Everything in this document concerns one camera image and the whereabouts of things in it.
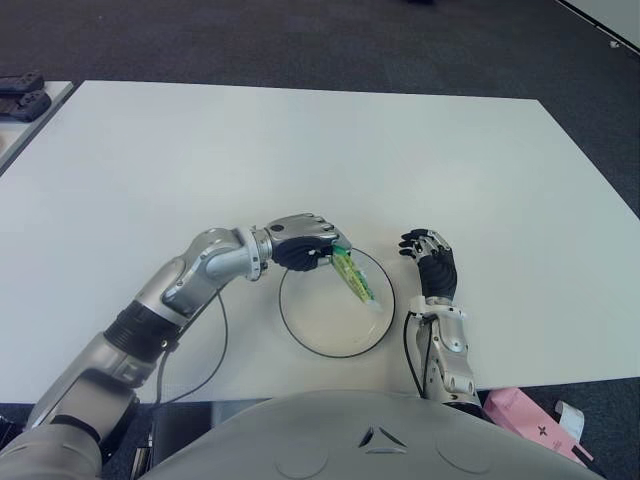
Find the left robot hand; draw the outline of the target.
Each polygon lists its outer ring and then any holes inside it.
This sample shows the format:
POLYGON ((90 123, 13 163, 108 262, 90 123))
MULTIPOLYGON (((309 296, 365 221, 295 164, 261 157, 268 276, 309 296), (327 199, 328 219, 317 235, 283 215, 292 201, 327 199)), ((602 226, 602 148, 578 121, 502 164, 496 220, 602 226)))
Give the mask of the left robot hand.
POLYGON ((282 217, 265 227, 271 244, 271 260, 293 271, 310 271, 329 261, 334 249, 352 250, 348 238, 324 217, 302 213, 282 217))

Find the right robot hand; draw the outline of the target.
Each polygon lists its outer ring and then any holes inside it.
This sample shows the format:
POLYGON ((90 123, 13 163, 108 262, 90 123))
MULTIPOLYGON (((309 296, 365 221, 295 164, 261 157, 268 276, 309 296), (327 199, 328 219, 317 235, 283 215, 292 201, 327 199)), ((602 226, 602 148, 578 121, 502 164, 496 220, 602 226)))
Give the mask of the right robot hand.
POLYGON ((418 268, 422 295, 451 302, 457 289, 453 250, 436 231, 414 229, 401 236, 399 254, 412 258, 418 268))

